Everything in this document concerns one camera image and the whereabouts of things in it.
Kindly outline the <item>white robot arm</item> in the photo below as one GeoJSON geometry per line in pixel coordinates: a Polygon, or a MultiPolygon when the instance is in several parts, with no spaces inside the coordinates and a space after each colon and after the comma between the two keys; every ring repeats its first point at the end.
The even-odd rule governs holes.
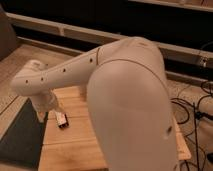
{"type": "Polygon", "coordinates": [[[180,171],[164,60],[152,41],[124,38],[51,68],[31,60],[11,81],[38,112],[57,106],[54,89],[81,85],[109,171],[180,171]]]}

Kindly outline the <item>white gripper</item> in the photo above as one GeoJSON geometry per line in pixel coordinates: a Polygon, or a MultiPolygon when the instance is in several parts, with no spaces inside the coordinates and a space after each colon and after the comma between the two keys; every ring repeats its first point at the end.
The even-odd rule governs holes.
{"type": "Polygon", "coordinates": [[[45,113],[56,108],[56,111],[66,115],[63,105],[59,105],[56,95],[52,91],[44,91],[30,97],[37,118],[40,123],[44,122],[45,113]]]}

